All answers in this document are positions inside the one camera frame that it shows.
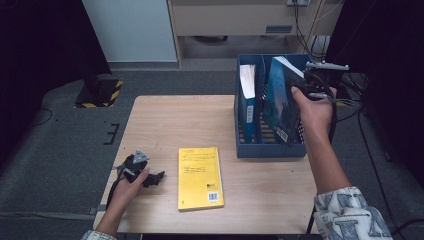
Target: left hand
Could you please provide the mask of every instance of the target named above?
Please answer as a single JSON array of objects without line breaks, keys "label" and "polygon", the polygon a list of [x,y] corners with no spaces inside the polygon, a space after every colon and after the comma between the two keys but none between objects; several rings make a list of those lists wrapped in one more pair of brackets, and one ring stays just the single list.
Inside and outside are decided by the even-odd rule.
[{"label": "left hand", "polygon": [[149,175],[149,170],[150,168],[145,168],[132,183],[130,183],[125,177],[120,180],[115,188],[110,205],[125,209],[131,200],[137,195],[141,185]]}]

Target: blue box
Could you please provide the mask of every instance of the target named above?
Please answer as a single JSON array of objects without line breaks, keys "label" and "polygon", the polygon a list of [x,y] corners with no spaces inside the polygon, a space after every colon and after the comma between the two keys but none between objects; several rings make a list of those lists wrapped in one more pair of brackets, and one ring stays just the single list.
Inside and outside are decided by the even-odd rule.
[{"label": "blue box", "polygon": [[[291,64],[300,70],[304,70],[307,62],[312,62],[307,54],[241,54],[237,61],[237,79],[234,97],[234,123],[238,158],[302,158],[306,155],[306,147],[303,143],[294,143],[289,146],[282,142],[278,136],[262,120],[262,107],[265,102],[266,86],[269,78],[272,58],[284,56]],[[255,107],[253,141],[246,143],[243,139],[243,130],[240,125],[240,65],[255,65]]]}]

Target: sleeve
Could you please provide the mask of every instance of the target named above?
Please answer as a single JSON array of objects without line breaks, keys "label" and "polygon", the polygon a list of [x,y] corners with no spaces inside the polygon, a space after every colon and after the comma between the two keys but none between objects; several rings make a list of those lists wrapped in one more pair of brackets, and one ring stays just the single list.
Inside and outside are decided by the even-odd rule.
[{"label": "sleeve", "polygon": [[323,239],[392,239],[380,212],[368,206],[356,187],[316,196],[315,209],[315,222]]},{"label": "sleeve", "polygon": [[81,240],[116,240],[116,238],[105,233],[90,230],[84,234]]}]

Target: black and yellow tape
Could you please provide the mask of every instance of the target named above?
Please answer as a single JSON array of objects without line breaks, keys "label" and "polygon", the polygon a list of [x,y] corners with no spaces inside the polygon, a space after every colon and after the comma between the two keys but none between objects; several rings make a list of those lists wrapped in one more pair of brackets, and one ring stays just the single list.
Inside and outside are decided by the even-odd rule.
[{"label": "black and yellow tape", "polygon": [[107,102],[83,102],[83,103],[76,103],[76,108],[96,108],[96,107],[110,107],[115,103],[116,98],[119,95],[119,92],[121,91],[121,86],[123,84],[123,81],[117,81],[116,86],[114,88],[113,93],[110,96],[109,101]]}]

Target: yellow book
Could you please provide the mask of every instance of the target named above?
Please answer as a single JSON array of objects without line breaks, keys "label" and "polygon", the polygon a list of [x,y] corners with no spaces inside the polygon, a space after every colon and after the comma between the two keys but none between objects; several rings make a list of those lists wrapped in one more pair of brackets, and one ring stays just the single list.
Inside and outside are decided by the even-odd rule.
[{"label": "yellow book", "polygon": [[180,148],[178,159],[178,211],[223,207],[218,148]]}]

